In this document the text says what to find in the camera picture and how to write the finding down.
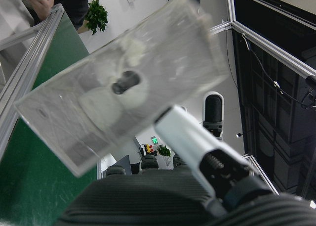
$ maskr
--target green potted plant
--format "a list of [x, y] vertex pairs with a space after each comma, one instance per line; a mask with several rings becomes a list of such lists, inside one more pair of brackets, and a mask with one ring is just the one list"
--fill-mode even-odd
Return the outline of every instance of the green potted plant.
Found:
[[89, 3], [89, 10], [85, 20], [87, 20], [85, 26], [92, 31], [92, 35], [96, 34], [98, 28], [101, 32], [105, 31], [108, 23], [108, 12], [100, 5], [99, 0], [93, 0]]

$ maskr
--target green table surface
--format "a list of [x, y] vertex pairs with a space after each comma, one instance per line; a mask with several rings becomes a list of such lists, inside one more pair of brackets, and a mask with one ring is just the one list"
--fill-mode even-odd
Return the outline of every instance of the green table surface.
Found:
[[[63, 15], [33, 88], [89, 53]], [[96, 168], [74, 177], [19, 119], [0, 162], [0, 225], [52, 225], [96, 179]]]

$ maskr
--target person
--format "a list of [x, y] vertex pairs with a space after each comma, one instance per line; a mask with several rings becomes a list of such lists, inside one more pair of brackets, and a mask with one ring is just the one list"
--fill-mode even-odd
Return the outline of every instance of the person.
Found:
[[22, 0], [35, 24], [45, 20], [51, 8], [61, 3], [76, 30], [82, 26], [84, 17], [88, 13], [88, 0]]

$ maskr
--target green exit sign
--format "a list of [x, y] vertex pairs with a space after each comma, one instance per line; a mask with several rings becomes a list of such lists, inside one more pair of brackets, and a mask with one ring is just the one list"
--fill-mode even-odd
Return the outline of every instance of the green exit sign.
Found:
[[155, 136], [153, 136], [151, 139], [153, 144], [158, 144], [158, 139]]

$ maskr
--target person's hand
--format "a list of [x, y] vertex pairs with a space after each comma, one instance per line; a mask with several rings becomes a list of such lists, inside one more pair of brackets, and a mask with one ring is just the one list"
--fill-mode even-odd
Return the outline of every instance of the person's hand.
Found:
[[49, 14], [51, 8], [54, 6], [54, 0], [28, 0], [38, 15], [40, 21], [45, 20]]

